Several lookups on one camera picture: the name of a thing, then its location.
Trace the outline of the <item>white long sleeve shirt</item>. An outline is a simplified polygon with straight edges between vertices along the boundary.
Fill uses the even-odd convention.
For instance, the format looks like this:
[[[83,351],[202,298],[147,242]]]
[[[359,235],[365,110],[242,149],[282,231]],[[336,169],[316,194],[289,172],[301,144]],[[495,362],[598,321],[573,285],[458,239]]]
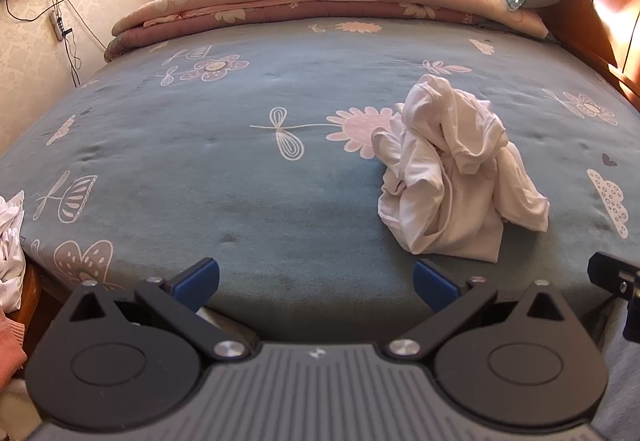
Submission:
[[[544,233],[550,203],[487,100],[423,76],[371,132],[385,165],[378,216],[413,255],[495,263],[510,222]]]

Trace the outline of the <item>white clothes pile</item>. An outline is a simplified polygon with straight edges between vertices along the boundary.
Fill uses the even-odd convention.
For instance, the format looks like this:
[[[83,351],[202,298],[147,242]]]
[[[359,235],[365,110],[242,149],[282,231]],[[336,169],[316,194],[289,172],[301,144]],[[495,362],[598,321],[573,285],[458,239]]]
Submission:
[[[10,200],[1,198],[0,212],[0,300],[1,310],[12,313],[21,309],[26,261],[21,245],[24,221],[24,192]]]

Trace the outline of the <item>pink garment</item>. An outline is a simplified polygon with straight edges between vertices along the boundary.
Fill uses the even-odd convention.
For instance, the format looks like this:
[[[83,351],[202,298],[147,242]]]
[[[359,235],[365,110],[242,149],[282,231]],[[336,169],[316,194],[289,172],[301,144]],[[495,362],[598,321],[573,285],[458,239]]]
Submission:
[[[23,349],[25,326],[0,310],[0,389],[6,388],[27,360]]]

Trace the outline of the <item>wooden headboard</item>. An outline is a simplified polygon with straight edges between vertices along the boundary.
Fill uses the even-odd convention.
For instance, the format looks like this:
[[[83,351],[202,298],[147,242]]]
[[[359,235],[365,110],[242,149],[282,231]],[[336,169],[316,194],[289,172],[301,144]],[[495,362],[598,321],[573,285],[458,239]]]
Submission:
[[[562,47],[639,105],[639,0],[562,0],[539,13]]]

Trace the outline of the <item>blue floral bed sheet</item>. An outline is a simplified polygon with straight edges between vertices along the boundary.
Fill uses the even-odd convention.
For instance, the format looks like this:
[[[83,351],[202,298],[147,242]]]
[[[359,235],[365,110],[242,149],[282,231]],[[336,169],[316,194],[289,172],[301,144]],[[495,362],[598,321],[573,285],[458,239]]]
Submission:
[[[404,250],[378,216],[371,132],[425,75],[487,100],[550,203],[547,232],[506,222],[497,262]],[[513,33],[392,19],[242,25],[108,64],[2,156],[25,195],[21,243],[70,289],[129,289],[204,258],[203,319],[255,339],[175,412],[125,431],[43,417],[38,440],[634,440],[639,280],[589,281],[589,258],[639,267],[639,114],[567,51]],[[502,430],[460,411],[423,364],[383,349],[433,317],[412,272],[500,291],[553,285],[608,370],[591,421]]]

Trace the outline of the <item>pink floral folded quilt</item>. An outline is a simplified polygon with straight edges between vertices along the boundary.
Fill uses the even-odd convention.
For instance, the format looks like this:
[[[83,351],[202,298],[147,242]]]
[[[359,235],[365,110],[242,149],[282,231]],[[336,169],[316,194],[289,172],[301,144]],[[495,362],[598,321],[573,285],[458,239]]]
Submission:
[[[549,34],[535,11],[512,11],[506,0],[153,0],[114,24],[104,58],[113,61],[134,49],[214,28],[311,18],[496,22],[537,39]]]

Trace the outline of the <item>white power strip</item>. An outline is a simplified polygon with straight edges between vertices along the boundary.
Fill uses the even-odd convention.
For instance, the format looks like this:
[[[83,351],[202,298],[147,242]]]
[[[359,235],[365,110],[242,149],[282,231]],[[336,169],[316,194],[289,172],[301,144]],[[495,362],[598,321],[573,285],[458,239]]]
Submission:
[[[49,20],[54,31],[54,36],[58,42],[64,42],[65,27],[62,20],[62,16],[57,11],[51,11],[49,13]]]

